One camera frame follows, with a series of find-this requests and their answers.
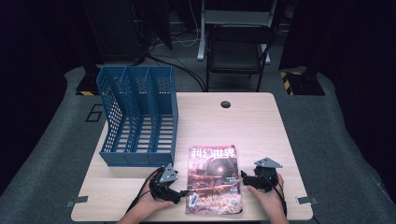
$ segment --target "magazine title text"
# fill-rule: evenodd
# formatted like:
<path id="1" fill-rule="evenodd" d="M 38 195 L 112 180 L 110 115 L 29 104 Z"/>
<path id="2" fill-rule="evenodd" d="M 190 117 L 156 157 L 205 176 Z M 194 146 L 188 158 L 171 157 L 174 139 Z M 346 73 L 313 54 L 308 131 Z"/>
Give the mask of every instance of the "magazine title text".
<path id="1" fill-rule="evenodd" d="M 234 158 L 233 148 L 192 148 L 191 158 Z"/>

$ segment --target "human hand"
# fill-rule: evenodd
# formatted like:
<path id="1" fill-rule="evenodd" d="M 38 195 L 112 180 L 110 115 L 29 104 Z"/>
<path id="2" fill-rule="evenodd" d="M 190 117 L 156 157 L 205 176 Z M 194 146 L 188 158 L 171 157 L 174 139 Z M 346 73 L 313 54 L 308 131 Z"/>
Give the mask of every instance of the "human hand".
<path id="1" fill-rule="evenodd" d="M 170 201 L 156 201 L 151 195 L 149 181 L 145 187 L 143 187 L 137 204 L 131 208 L 131 210 L 129 210 L 128 213 L 126 213 L 117 223 L 137 224 L 146 217 L 149 217 L 154 212 L 175 205 Z"/>
<path id="2" fill-rule="evenodd" d="M 277 174 L 278 185 L 276 185 L 277 191 L 283 196 L 283 177 Z M 271 223 L 289 223 L 285 213 L 283 211 L 282 199 L 279 198 L 279 195 L 273 189 L 264 193 L 259 191 L 251 186 L 247 186 L 247 190 L 250 191 L 259 201 L 262 206 L 262 210 L 268 216 Z"/>

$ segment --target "desk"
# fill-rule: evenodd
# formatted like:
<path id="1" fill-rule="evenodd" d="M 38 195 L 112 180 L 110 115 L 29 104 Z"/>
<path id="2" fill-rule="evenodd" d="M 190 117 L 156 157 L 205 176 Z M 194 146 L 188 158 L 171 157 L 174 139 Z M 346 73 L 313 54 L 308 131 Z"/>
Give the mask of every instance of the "desk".
<path id="1" fill-rule="evenodd" d="M 222 11 L 222 10 L 206 10 L 205 0 L 201 4 L 201 38 L 198 48 L 197 60 L 202 61 L 205 57 L 205 24 L 249 24 L 249 25 L 268 25 L 271 26 L 272 18 L 275 12 L 277 0 L 273 1 L 271 11 Z M 267 55 L 267 64 L 270 63 L 270 58 Z"/>
<path id="2" fill-rule="evenodd" d="M 222 108 L 228 101 L 231 107 Z M 238 168 L 254 175 L 254 161 L 269 157 L 283 165 L 277 169 L 285 180 L 284 192 L 289 220 L 310 219 L 310 204 L 298 204 L 295 197 L 306 196 L 303 180 L 290 147 L 282 119 L 271 93 L 263 92 L 178 92 L 178 130 L 175 170 L 178 180 L 171 186 L 180 191 L 187 187 L 188 149 L 192 145 L 230 145 L 238 152 Z M 86 203 L 76 203 L 74 221 L 115 221 L 125 213 L 140 190 L 144 179 L 155 168 L 107 167 L 99 151 L 105 141 L 103 129 L 78 196 L 88 196 Z M 146 221 L 259 221 L 267 217 L 241 183 L 243 213 L 227 216 L 186 215 L 186 200 L 162 210 Z"/>

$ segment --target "blue plastic file organizer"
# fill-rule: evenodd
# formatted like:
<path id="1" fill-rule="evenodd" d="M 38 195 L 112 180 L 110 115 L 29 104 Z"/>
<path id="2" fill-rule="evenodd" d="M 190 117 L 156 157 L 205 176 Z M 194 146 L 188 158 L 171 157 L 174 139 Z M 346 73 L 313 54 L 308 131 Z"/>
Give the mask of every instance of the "blue plastic file organizer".
<path id="1" fill-rule="evenodd" d="M 173 164 L 178 119 L 173 68 L 105 66 L 97 85 L 108 124 L 100 151 L 107 165 Z"/>

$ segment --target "magazine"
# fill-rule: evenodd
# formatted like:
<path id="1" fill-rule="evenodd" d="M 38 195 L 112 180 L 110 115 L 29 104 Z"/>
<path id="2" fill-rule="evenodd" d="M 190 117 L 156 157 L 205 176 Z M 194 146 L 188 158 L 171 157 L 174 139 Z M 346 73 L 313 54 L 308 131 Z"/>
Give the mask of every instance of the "magazine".
<path id="1" fill-rule="evenodd" d="M 186 214 L 241 213 L 235 146 L 190 147 L 187 189 Z"/>

